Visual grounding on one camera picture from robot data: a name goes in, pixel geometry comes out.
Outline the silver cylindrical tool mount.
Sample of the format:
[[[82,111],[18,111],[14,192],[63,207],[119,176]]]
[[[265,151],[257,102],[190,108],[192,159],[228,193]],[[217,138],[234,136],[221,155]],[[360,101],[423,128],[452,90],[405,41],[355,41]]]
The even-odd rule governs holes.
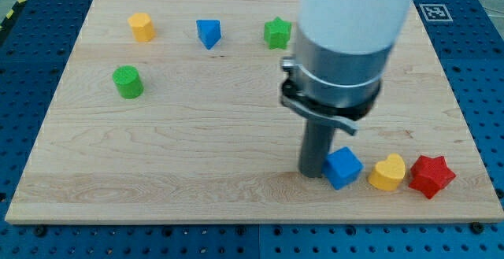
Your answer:
[[[331,50],[298,29],[293,55],[281,68],[287,78],[280,103],[306,119],[306,125],[349,135],[368,114],[380,93],[381,78],[392,46],[363,54]]]

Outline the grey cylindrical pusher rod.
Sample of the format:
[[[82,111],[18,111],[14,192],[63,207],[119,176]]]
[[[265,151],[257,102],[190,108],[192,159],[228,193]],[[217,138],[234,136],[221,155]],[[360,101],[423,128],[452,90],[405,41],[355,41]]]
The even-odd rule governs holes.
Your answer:
[[[298,159],[298,170],[306,177],[320,178],[335,129],[307,120]]]

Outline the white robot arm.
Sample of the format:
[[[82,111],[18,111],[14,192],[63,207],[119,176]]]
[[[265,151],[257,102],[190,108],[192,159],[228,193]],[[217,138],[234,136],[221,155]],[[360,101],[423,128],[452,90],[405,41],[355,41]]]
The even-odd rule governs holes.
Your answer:
[[[280,102],[306,119],[298,170],[319,177],[335,130],[358,130],[380,93],[412,0],[299,0]]]

